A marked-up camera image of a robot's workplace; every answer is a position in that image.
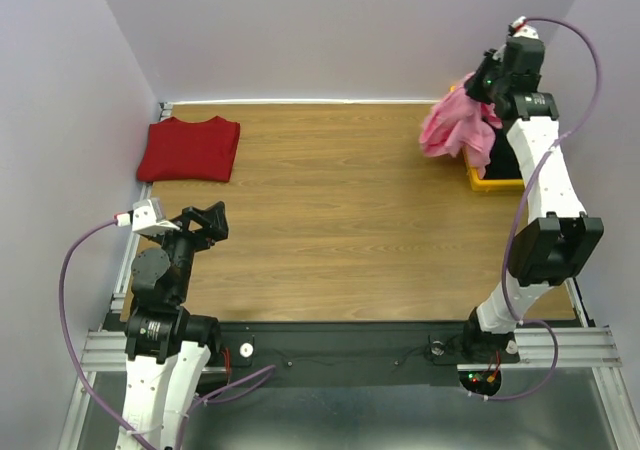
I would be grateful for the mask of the pink t shirt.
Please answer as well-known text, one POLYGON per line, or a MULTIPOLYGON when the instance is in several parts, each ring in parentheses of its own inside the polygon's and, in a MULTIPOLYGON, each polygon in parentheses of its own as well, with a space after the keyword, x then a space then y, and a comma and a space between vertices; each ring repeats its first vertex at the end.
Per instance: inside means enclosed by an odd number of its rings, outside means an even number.
POLYGON ((483 178, 491 162, 495 131, 502 128, 502 122, 493 104, 466 95, 464 84, 473 75, 467 74, 431 108, 422 124, 419 145, 422 153, 431 158, 456 157, 465 150, 471 167, 483 178))

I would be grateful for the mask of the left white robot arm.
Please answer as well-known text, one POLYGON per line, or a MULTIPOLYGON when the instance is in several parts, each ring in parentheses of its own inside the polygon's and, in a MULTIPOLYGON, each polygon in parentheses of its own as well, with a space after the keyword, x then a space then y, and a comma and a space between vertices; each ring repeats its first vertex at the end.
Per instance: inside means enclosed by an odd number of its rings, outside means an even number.
POLYGON ((225 205, 187 207, 169 219, 150 198, 134 205, 131 222, 154 245, 131 264, 124 423, 116 446, 175 448, 202 370, 222 354, 218 319, 193 315, 184 303, 196 253, 229 235, 225 205))

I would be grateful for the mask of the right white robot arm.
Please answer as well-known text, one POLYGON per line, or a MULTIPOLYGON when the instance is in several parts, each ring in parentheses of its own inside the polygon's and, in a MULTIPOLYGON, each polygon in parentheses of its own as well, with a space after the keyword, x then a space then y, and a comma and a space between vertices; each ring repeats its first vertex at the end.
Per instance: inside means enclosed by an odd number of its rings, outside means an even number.
POLYGON ((491 49, 464 85, 467 96, 494 105, 525 185, 500 281, 460 336, 470 362, 516 353, 518 324, 549 290, 580 273, 604 234, 573 188, 555 100, 537 90, 542 61, 540 51, 491 49))

